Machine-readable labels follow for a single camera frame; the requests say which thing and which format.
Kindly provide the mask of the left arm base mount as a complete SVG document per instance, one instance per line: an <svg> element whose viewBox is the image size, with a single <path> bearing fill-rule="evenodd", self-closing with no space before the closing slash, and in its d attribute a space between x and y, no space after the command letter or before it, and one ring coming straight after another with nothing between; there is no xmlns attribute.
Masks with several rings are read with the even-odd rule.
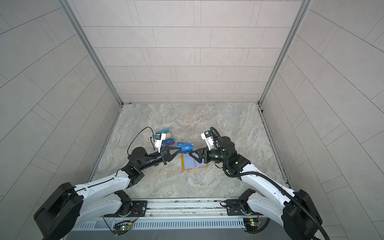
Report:
<svg viewBox="0 0 384 240"><path fill-rule="evenodd" d="M137 218L144 217L147 210L147 201L132 201L131 206L124 207L123 210L118 210L115 214L104 215L106 218Z"/></svg>

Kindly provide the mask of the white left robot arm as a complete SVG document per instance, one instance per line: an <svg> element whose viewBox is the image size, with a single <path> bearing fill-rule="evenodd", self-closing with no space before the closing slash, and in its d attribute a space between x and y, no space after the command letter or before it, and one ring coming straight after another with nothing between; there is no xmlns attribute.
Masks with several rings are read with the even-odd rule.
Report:
<svg viewBox="0 0 384 240"><path fill-rule="evenodd" d="M143 147L137 147L128 156L129 162L115 174L85 184L61 184L34 214L43 238L60 240L77 225L97 217L128 215L132 200L124 190L137 184L145 169L166 165L181 150L165 147L148 154Z"/></svg>

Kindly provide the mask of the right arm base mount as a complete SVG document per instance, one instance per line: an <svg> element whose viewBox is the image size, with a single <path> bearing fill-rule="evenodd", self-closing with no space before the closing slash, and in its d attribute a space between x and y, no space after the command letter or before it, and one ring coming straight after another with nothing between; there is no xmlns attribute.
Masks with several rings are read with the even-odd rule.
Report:
<svg viewBox="0 0 384 240"><path fill-rule="evenodd" d="M220 202L220 205L227 210L228 216L261 216L253 212L245 201L239 199L227 199Z"/></svg>

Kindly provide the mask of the yellow leather card holder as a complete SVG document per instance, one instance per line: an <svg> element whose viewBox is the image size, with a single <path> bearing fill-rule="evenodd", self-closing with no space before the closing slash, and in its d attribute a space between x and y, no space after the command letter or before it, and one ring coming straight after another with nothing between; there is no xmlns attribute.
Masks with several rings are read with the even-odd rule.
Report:
<svg viewBox="0 0 384 240"><path fill-rule="evenodd" d="M188 171L188 170L198 169L198 168L205 168L209 166L208 164L198 163L195 159L193 159L188 154L182 154L181 160L182 160L183 171Z"/></svg>

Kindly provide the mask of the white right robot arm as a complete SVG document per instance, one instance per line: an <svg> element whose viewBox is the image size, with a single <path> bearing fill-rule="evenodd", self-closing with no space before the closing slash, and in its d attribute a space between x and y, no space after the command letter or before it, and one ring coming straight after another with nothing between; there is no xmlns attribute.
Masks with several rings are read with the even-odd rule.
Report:
<svg viewBox="0 0 384 240"><path fill-rule="evenodd" d="M253 187L239 198L244 213L255 212L280 224L292 240L313 240L317 232L326 240L330 238L309 194L287 188L262 173L237 153L230 138L222 137L211 147L197 149L189 155L198 163L222 163L226 176Z"/></svg>

